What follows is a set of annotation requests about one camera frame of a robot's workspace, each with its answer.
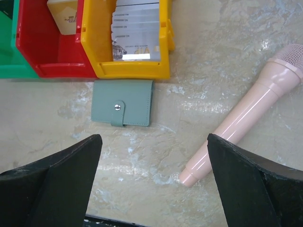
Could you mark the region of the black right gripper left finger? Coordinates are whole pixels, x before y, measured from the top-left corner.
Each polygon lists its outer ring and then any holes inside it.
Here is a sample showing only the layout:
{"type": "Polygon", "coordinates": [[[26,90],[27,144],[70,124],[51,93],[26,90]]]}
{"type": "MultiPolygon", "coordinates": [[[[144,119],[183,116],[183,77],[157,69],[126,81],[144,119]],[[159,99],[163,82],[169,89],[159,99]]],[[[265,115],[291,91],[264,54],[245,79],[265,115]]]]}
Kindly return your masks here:
{"type": "Polygon", "coordinates": [[[0,174],[2,227],[81,227],[102,149],[88,138],[0,174]]]}

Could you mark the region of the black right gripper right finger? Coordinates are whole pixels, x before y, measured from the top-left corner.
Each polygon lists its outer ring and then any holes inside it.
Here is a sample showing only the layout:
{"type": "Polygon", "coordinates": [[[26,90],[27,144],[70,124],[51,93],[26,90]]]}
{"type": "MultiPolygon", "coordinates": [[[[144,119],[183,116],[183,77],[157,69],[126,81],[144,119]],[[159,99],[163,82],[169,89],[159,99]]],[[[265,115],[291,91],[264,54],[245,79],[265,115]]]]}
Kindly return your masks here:
{"type": "Polygon", "coordinates": [[[301,227],[303,173],[208,135],[208,153],[230,227],[301,227]]]}

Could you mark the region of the teal leather card holder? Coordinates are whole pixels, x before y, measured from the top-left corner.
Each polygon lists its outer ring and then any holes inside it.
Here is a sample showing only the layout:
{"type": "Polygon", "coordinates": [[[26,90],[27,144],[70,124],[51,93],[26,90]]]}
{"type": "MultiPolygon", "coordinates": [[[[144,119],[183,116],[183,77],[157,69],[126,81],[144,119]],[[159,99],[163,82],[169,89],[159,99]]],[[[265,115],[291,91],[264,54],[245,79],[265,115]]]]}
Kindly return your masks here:
{"type": "Polygon", "coordinates": [[[150,125],[153,80],[97,80],[93,85],[91,120],[114,127],[150,125]]]}

